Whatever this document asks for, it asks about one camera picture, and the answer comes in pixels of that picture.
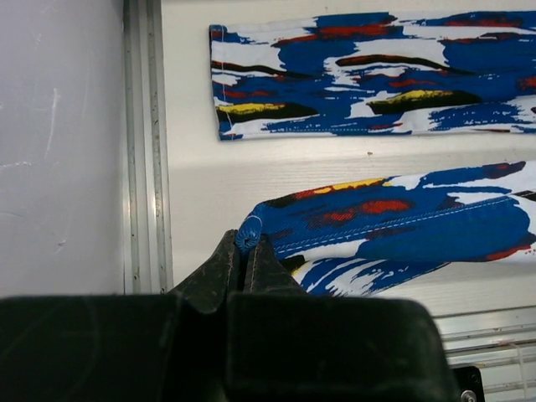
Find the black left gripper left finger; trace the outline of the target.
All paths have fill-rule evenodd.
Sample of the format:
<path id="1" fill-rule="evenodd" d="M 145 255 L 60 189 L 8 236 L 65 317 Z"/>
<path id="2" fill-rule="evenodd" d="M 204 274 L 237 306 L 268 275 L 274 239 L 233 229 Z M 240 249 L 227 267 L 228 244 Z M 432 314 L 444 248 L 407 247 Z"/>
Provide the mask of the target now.
<path id="1" fill-rule="evenodd" d="M 169 293 L 199 314 L 215 314 L 238 287 L 240 251 L 235 229 L 224 233 L 212 255 Z"/>

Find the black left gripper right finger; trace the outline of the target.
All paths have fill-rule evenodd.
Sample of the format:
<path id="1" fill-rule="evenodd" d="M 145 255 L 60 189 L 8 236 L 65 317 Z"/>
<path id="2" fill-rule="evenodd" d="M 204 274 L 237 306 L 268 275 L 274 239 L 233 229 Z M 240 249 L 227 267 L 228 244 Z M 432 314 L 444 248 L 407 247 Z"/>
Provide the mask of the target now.
<path id="1" fill-rule="evenodd" d="M 245 259 L 242 292 L 271 296 L 302 296 L 306 292 L 277 260 L 274 248 L 263 234 Z"/>

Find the blue white red patterned trousers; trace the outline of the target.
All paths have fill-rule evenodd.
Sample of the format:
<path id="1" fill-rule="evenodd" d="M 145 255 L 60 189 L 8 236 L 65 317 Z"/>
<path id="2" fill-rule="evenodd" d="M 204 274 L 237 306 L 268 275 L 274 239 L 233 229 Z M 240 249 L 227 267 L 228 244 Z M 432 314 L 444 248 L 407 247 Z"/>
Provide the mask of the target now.
<path id="1" fill-rule="evenodd" d="M 532 11 L 354 13 L 213 24 L 223 140 L 535 131 Z M 454 262 L 535 262 L 535 164 L 499 162 L 326 185 L 257 204 L 235 243 L 268 237 L 314 295 L 367 296 Z"/>

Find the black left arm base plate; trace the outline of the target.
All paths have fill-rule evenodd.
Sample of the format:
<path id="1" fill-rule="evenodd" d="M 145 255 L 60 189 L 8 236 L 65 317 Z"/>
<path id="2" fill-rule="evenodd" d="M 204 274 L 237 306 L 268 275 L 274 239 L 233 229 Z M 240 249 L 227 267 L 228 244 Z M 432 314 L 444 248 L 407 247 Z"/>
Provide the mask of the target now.
<path id="1" fill-rule="evenodd" d="M 461 402 L 484 402 L 485 395 L 480 369 L 474 365 L 457 365 L 452 369 Z"/>

